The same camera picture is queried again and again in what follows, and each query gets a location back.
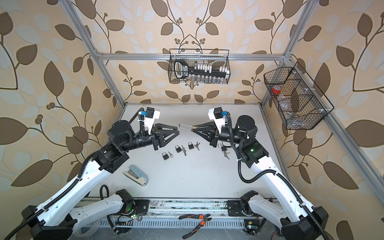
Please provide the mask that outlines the brass padlock shackle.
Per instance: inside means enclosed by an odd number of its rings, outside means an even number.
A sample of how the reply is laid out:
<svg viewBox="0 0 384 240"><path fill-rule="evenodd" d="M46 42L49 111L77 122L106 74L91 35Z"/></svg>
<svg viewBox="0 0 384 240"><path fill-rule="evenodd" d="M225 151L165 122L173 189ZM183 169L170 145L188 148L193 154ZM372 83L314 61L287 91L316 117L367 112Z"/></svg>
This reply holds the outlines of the brass padlock shackle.
<svg viewBox="0 0 384 240"><path fill-rule="evenodd" d="M198 129L197 126L187 125L187 124L183 124L183 123L179 124L179 128L181 130L186 130L186 131L190 131L190 132L193 132L195 129Z"/></svg>

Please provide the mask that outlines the black padlock with keys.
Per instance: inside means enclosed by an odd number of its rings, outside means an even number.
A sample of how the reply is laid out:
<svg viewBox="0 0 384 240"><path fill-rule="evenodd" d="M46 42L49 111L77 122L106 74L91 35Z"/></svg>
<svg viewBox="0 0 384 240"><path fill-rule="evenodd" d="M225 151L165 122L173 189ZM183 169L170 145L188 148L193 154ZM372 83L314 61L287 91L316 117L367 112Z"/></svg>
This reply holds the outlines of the black padlock with keys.
<svg viewBox="0 0 384 240"><path fill-rule="evenodd" d="M187 151L183 146L176 145L175 150L177 153L183 153L185 156L187 155Z"/></svg>
<svg viewBox="0 0 384 240"><path fill-rule="evenodd" d="M228 148L226 146L224 146L223 144L218 144L218 147L221 149L222 153L224 154L224 157L229 159L229 152L228 152Z"/></svg>

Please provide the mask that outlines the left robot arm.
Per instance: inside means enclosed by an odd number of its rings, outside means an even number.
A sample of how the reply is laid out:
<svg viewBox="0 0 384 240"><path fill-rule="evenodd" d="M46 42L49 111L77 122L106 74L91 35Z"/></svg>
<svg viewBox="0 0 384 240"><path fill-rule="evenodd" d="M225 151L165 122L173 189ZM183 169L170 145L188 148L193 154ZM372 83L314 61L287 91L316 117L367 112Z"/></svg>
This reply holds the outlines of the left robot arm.
<svg viewBox="0 0 384 240"><path fill-rule="evenodd" d="M123 212L123 208L133 201L126 190L86 207L77 208L76 205L129 159L129 151L146 146L158 150L179 135L175 126L155 124L154 121L159 117L160 112L154 108L140 108L133 116L140 124L137 133L129 121L115 122L107 132L109 142L90 154L79 173L55 195L38 206L25 208L21 224L5 238L10 240L22 228L30 226L30 233L35 240L67 240L83 226L104 216Z"/></svg>

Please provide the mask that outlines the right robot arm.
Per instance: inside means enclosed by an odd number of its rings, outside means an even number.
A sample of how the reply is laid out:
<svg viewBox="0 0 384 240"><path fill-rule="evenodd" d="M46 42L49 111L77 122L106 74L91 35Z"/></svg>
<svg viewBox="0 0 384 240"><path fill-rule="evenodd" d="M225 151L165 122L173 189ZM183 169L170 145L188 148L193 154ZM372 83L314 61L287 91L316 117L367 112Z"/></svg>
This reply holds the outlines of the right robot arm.
<svg viewBox="0 0 384 240"><path fill-rule="evenodd" d="M303 197L274 163L268 151L257 141L258 128L253 118L242 115L232 125L231 115L193 126L191 131L216 147L227 142L238 158L238 175L242 182L251 184L262 180L279 204L265 200L256 191L241 197L244 215L258 214L274 224L287 240L328 240L325 230L329 215L323 207L315 207Z"/></svg>

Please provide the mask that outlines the black white tool in basket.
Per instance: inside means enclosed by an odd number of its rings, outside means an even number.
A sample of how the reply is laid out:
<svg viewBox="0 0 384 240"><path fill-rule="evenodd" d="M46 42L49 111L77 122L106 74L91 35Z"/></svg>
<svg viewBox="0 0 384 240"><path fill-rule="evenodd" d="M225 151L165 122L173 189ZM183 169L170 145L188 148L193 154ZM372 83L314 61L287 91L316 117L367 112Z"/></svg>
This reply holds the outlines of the black white tool in basket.
<svg viewBox="0 0 384 240"><path fill-rule="evenodd" d="M229 79L231 72L227 67L219 66L218 69L213 65L198 64L198 62L192 63L190 66L185 60L175 60L173 71L178 79L194 79L199 77L217 78L217 79Z"/></svg>

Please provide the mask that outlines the red cap item in basket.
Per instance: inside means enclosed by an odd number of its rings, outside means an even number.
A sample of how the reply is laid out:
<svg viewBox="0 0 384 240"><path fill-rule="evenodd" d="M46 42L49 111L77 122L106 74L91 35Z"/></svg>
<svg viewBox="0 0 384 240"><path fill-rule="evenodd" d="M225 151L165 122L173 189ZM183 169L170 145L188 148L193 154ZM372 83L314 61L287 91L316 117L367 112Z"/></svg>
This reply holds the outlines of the red cap item in basket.
<svg viewBox="0 0 384 240"><path fill-rule="evenodd" d="M279 96L279 95L281 95L282 94L282 87L281 86L277 86L277 85L275 85L275 86L272 86L272 93L273 93L273 95L274 96Z"/></svg>

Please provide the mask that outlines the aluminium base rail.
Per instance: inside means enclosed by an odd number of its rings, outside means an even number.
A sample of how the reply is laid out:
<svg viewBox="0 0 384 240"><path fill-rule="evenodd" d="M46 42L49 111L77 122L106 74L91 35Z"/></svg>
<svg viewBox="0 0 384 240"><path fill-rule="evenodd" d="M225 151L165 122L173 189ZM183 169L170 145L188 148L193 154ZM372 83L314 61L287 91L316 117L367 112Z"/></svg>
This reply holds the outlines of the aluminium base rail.
<svg viewBox="0 0 384 240"><path fill-rule="evenodd" d="M240 199L165 199L165 198L136 198L135 206L129 215L122 213L102 215L98 220L92 220L86 228L109 227L111 222L115 227L122 228L194 228L200 220L179 220L186 214L211 215L212 220L206 223L207 228L213 229L257 229L265 220L262 216L242 213Z"/></svg>

